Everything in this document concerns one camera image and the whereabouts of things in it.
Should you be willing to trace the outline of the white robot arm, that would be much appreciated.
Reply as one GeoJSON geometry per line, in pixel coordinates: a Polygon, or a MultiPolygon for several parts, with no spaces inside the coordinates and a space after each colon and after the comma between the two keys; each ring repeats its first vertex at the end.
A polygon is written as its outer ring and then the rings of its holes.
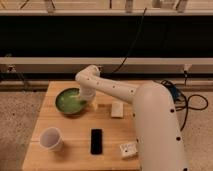
{"type": "Polygon", "coordinates": [[[165,86],[104,79],[95,65],[79,71],[75,80],[84,100],[100,91],[132,105],[140,171],[189,171],[175,105],[165,86]]]}

